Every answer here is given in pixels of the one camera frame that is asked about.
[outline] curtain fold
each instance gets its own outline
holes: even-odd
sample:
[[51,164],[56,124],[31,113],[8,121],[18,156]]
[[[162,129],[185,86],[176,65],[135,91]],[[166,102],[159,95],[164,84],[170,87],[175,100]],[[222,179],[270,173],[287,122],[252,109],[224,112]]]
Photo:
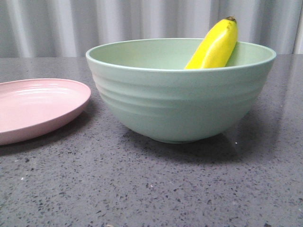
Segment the curtain fold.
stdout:
[[303,0],[0,0],[0,57],[76,57],[100,44],[203,38],[235,16],[239,41],[303,53]]

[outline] plate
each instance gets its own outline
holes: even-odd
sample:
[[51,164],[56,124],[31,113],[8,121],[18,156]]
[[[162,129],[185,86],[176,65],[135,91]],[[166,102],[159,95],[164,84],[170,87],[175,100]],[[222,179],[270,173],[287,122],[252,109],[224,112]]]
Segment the plate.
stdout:
[[25,79],[0,83],[0,145],[54,131],[86,107],[90,88],[69,79]]

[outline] mint green bowl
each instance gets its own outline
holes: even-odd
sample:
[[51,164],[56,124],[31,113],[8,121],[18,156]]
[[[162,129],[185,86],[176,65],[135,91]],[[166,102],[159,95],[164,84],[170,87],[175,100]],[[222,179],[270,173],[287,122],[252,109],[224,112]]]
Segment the mint green bowl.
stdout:
[[94,47],[86,58],[101,98],[129,129],[166,143],[221,133],[261,92],[276,53],[238,42],[224,68],[184,70],[202,39],[124,41]]

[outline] yellow banana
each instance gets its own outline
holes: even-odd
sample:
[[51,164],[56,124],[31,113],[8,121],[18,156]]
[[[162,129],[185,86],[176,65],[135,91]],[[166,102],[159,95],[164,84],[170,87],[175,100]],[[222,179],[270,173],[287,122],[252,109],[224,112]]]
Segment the yellow banana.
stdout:
[[237,37],[235,18],[220,20],[207,33],[185,69],[224,67],[237,43]]

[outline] granite countertop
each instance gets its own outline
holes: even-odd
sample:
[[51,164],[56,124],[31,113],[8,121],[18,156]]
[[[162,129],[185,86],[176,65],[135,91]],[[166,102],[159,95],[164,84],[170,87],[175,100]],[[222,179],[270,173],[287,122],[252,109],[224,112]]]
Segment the granite countertop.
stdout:
[[303,55],[278,55],[238,124],[165,144],[112,116],[85,58],[0,59],[0,82],[65,78],[92,91],[71,123],[0,146],[0,227],[303,226],[302,71]]

